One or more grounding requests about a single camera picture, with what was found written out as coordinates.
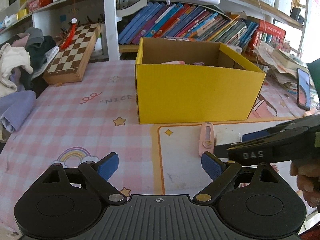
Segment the person right hand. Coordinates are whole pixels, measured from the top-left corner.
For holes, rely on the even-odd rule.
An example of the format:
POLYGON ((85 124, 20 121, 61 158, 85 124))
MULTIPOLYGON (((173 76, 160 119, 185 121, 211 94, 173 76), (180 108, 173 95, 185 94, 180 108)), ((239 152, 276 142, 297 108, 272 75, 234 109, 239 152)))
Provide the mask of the person right hand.
POLYGON ((303 192, 303 198, 310 207, 319 206, 319 190, 315 187, 315 179, 319 180, 319 158, 307 160, 304 165, 297 166, 291 162, 290 175, 297 176, 297 187, 303 192))

